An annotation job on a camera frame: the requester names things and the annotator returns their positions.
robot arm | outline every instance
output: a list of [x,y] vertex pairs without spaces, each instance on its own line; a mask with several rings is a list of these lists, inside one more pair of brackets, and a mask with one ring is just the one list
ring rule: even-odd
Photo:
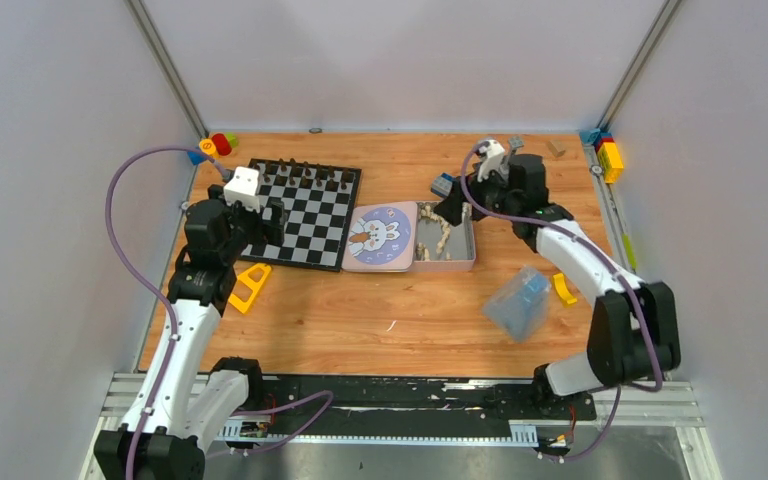
[[[257,407],[262,399],[257,362],[223,358],[204,390],[190,402],[204,351],[236,283],[234,263],[248,244],[283,243],[283,204],[270,201],[271,217],[262,218],[258,176],[257,170],[239,167],[227,185],[212,185],[207,200],[187,209],[187,244],[175,262],[167,294],[177,317],[177,333],[173,336],[167,312],[159,347],[137,398],[117,431],[99,432],[94,453],[108,479],[124,478],[134,434],[139,435],[135,478],[144,478],[141,472],[145,478],[201,478],[204,453],[228,417],[241,405]],[[175,348],[167,358],[171,342]],[[149,391],[158,382],[154,403],[147,406]]]
[[[681,353],[672,290],[664,283],[646,283],[595,247],[600,256],[608,259],[614,270],[612,273],[593,251],[585,247],[583,242],[589,242],[589,239],[572,214],[549,202],[542,158],[512,154],[497,160],[498,150],[494,144],[498,145],[498,142],[490,141],[478,150],[482,162],[477,171],[466,178],[471,196],[492,212],[538,221],[539,224],[513,223],[513,232],[532,251],[556,265],[593,307],[587,350],[538,367],[535,382],[545,384],[547,396],[557,400],[652,375],[652,365],[640,325],[632,315],[629,295],[635,295],[641,304],[662,369],[678,367]],[[488,160],[491,163],[482,171]],[[458,178],[448,197],[434,211],[449,223],[459,225],[462,204],[466,201]],[[472,220],[482,218],[484,214],[473,209]],[[573,238],[553,227],[572,233]],[[618,281],[619,275],[632,291],[627,291]]]

yellow object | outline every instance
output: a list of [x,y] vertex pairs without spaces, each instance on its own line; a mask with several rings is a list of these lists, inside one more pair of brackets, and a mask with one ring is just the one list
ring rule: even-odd
[[614,142],[602,142],[602,147],[596,152],[599,164],[605,170],[605,183],[614,183],[622,174],[623,165],[620,150]]
[[[258,271],[263,272],[263,275],[259,280],[255,280],[252,278],[252,274]],[[255,298],[257,298],[257,294],[260,293],[260,290],[266,283],[266,279],[269,278],[270,273],[272,273],[272,267],[265,263],[258,263],[253,265],[245,272],[237,275],[237,281],[248,287],[248,289],[251,290],[251,295],[249,295],[249,298],[243,300],[232,293],[231,297],[228,298],[228,303],[233,305],[234,308],[239,310],[241,313],[248,313],[249,308],[251,308]]]
[[623,233],[623,246],[625,246],[625,254],[628,256],[628,263],[631,264],[632,270],[637,269],[637,260],[634,258],[634,250],[631,249],[631,239],[625,233]]
[[569,293],[567,282],[563,273],[556,273],[552,275],[552,283],[555,285],[555,291],[558,292],[558,297],[561,299],[561,303],[563,303],[565,307],[569,307],[578,301],[577,298]]
[[214,145],[213,140],[209,138],[205,138],[199,142],[199,149],[210,158],[219,158],[219,152],[216,151],[216,145]]

wooden tabletop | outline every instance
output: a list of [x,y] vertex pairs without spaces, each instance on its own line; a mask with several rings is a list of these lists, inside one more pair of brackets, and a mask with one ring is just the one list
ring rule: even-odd
[[[240,146],[222,163],[234,168],[248,165],[252,157],[294,157],[358,167],[363,169],[358,206],[436,200],[431,181],[441,172],[456,174],[466,152],[485,136],[240,134]],[[493,136],[507,145],[508,135]],[[566,207],[587,235],[610,252],[578,137],[522,137],[520,152],[544,157],[550,200]],[[549,140],[561,141],[566,153],[554,158]],[[202,165],[190,201],[205,199],[213,183],[220,183],[218,174]],[[509,222],[488,218],[474,225],[477,260],[469,272],[332,273],[274,267],[248,314],[228,306],[201,368],[209,370],[223,356],[240,356],[259,360],[263,371],[272,373],[531,376],[538,365],[583,351],[591,316],[583,300],[564,307],[550,292],[549,319],[523,343],[513,342],[481,314],[483,303],[524,265],[546,276],[558,270],[517,239]],[[182,245],[179,232],[175,251]],[[238,262],[237,272],[249,266]],[[157,308],[142,368],[151,362],[164,315],[162,306]]]

yellow plastic block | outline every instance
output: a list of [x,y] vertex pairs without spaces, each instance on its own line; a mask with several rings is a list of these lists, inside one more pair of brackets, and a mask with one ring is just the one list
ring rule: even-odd
[[228,139],[228,144],[231,145],[231,148],[237,148],[240,145],[240,140],[233,133],[226,133],[225,138]]
[[[255,272],[263,272],[263,275],[260,277],[259,280],[255,280],[252,278],[252,274]],[[272,267],[265,263],[258,263],[256,265],[253,265],[251,268],[246,270],[245,272],[237,275],[237,281],[248,287],[249,290],[251,290],[251,294],[249,295],[249,298],[246,300],[241,299],[240,297],[231,294],[231,297],[228,298],[228,303],[234,306],[237,310],[239,310],[241,313],[248,313],[249,308],[251,308],[252,304],[254,303],[254,300],[257,298],[257,295],[260,293],[260,290],[263,288],[263,285],[266,283],[266,279],[269,278],[269,274],[272,273]]]
[[569,289],[567,288],[567,281],[564,278],[563,273],[556,273],[552,275],[552,283],[555,285],[555,291],[558,293],[558,297],[561,299],[561,303],[563,303],[565,307],[569,307],[578,301],[578,299],[575,298],[573,294],[569,293]]
[[214,145],[213,140],[209,138],[205,138],[199,142],[199,149],[210,158],[219,158],[219,152],[216,151],[216,145]]
[[603,142],[602,147],[596,152],[599,164],[605,170],[605,183],[614,183],[622,174],[623,165],[620,151],[614,142]]

cable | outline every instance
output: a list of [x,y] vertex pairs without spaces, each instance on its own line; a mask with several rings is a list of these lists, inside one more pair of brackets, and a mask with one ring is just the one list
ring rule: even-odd
[[570,429],[567,433],[564,434],[564,438],[569,437],[569,445],[572,445],[572,443],[575,441],[575,424],[578,422],[578,419],[575,418],[575,407],[570,405]]
[[[267,410],[257,410],[257,411],[237,410],[236,412],[234,412],[233,415],[237,415],[237,416],[239,416],[241,413],[245,413],[247,415],[268,415],[268,414],[272,414],[272,413],[280,413],[280,412],[284,412],[284,411],[296,408],[298,406],[304,405],[304,404],[309,403],[309,402],[311,402],[313,400],[316,400],[319,397],[324,397],[324,396],[328,397],[328,400],[325,402],[325,404],[322,405],[319,408],[319,410],[315,414],[313,414],[313,416],[311,416],[308,419],[308,421],[306,421],[304,423],[304,425],[299,427],[298,430],[296,430],[295,432],[287,435],[286,437],[282,438],[281,440],[279,440],[279,441],[277,441],[277,442],[275,442],[275,443],[273,443],[273,444],[271,444],[269,446],[261,447],[261,448],[253,448],[251,450],[244,450],[243,451],[244,452],[243,455],[248,456],[248,455],[251,455],[251,454],[254,454],[254,453],[265,453],[265,452],[268,452],[270,450],[275,450],[277,448],[281,448],[284,445],[290,443],[294,438],[298,437],[299,435],[301,435],[302,432],[307,430],[307,428],[310,427],[313,424],[313,422],[315,422],[317,419],[319,419],[319,417],[323,413],[325,413],[325,410],[327,410],[328,407],[331,406],[331,402],[334,401],[334,393],[332,391],[330,391],[330,390],[323,390],[321,392],[314,393],[313,395],[310,395],[308,397],[302,398],[301,400],[297,400],[297,401],[295,401],[293,403],[288,403],[288,404],[282,405],[280,407],[270,408],[270,409],[267,409]],[[207,456],[207,460],[210,460],[211,458],[220,457],[220,456],[223,456],[223,455],[232,455],[232,454],[236,453],[237,451],[238,451],[237,449],[232,448],[230,450],[223,450],[221,452],[214,452],[214,453],[211,453],[210,455]]]
[[[600,250],[599,247],[597,247],[592,242],[587,241],[583,238],[579,238],[573,232],[559,225],[555,225],[545,220],[539,220],[536,218],[516,217],[513,215],[504,215],[501,213],[491,212],[490,210],[487,210],[486,208],[479,205],[478,202],[476,202],[475,199],[472,197],[472,194],[469,193],[469,187],[466,183],[466,177],[467,177],[466,172],[467,172],[467,167],[469,167],[469,161],[472,159],[473,155],[478,153],[478,149],[486,144],[487,142],[485,140],[482,140],[476,143],[472,147],[472,149],[470,149],[469,153],[467,153],[466,157],[464,158],[463,164],[461,165],[460,184],[461,184],[461,190],[463,191],[463,194],[466,197],[467,201],[472,205],[472,208],[475,208],[476,210],[478,210],[479,212],[483,213],[488,217],[500,218],[502,220],[508,220],[510,222],[529,223],[532,225],[537,225],[538,227],[550,228],[552,230],[562,233],[563,235],[566,235],[567,237],[571,238],[574,242],[578,242],[580,245],[584,246],[587,250],[589,250],[590,253],[592,253],[593,256],[595,256],[596,259],[599,260],[605,266],[608,272],[617,278],[617,281],[620,283],[620,285],[622,285],[623,289],[625,289],[625,291],[628,292],[629,294],[628,297],[631,300],[632,310],[634,310],[634,315],[635,317],[637,317],[637,321],[640,323],[640,331],[641,331],[641,334],[643,335],[643,343],[646,345],[646,353],[649,356],[649,361],[652,364],[652,372],[655,375],[655,386],[649,387],[646,385],[639,385],[636,383],[632,383],[632,385],[640,390],[645,390],[647,392],[660,391],[664,385],[663,372],[661,371],[661,364],[658,362],[658,356],[655,354],[655,346],[652,343],[652,336],[649,334],[649,329],[646,326],[646,319],[643,317],[643,308],[640,306],[640,300],[637,298],[637,295],[634,294],[634,290],[631,288],[631,284],[629,284],[628,280],[626,280],[626,278],[623,275],[619,274],[619,270],[614,266],[613,262],[611,262],[611,260],[607,257],[607,255],[605,255],[605,253],[602,252],[602,250]],[[569,455],[563,458],[553,457],[551,455],[548,455],[548,457],[556,459],[558,462],[563,462],[564,459],[566,459],[567,461],[574,461],[589,455],[600,443],[602,443],[602,440],[605,438],[605,433],[608,431],[611,424],[613,423],[614,415],[616,415],[617,408],[619,407],[619,404],[620,404],[621,391],[622,390],[620,385],[617,385],[617,397],[614,400],[614,406],[613,408],[611,408],[611,413],[608,415],[608,419],[605,422],[605,427],[604,429],[602,429],[601,432],[599,432],[599,435],[596,437],[596,440],[594,440],[593,443],[590,444],[590,446],[584,449],[583,452],[577,453],[575,455]]]
[[175,341],[173,338],[177,338],[176,335],[178,333],[178,316],[175,314],[175,310],[172,308],[172,304],[169,303],[169,299],[167,299],[157,287],[152,285],[152,283],[147,278],[145,278],[139,271],[137,271],[131,261],[128,260],[125,252],[122,251],[122,246],[119,245],[119,240],[116,239],[116,233],[113,231],[113,192],[116,189],[116,184],[119,183],[119,178],[121,178],[122,174],[125,173],[125,170],[127,170],[128,167],[133,165],[137,160],[154,153],[171,151],[190,152],[195,153],[196,155],[200,155],[209,161],[214,167],[216,167],[216,170],[219,171],[223,178],[227,176],[228,171],[222,165],[220,165],[219,162],[198,150],[175,145],[149,148],[135,154],[128,160],[125,160],[125,163],[123,163],[122,166],[116,170],[116,173],[113,174],[113,178],[110,179],[110,185],[107,187],[107,197],[104,201],[104,223],[107,226],[107,236],[110,238],[110,244],[113,245],[113,250],[116,251],[116,255],[119,257],[119,260],[122,261],[122,264],[125,265],[125,268],[131,274],[131,276],[136,278],[140,284],[146,287],[155,297],[157,297],[158,300],[160,300],[160,303],[163,304],[163,307],[169,314],[170,323],[169,344],[166,346],[166,352],[163,355],[163,361],[160,363],[160,368],[157,370],[157,377],[155,378],[155,381],[151,385],[148,395],[146,396],[145,408],[143,409],[143,412],[140,413],[140,419],[137,422],[137,426],[134,429],[134,435],[131,437],[131,443],[128,446],[128,456],[125,461],[126,480],[134,480],[134,458],[136,457],[137,453],[137,444],[139,443],[140,434],[142,433],[143,428],[148,421],[148,412],[150,411],[148,409],[151,409],[154,406],[154,399],[157,396],[157,391],[160,389],[160,385],[163,383],[163,378],[166,376],[166,369],[169,367],[169,362],[172,359],[172,352],[175,350]]

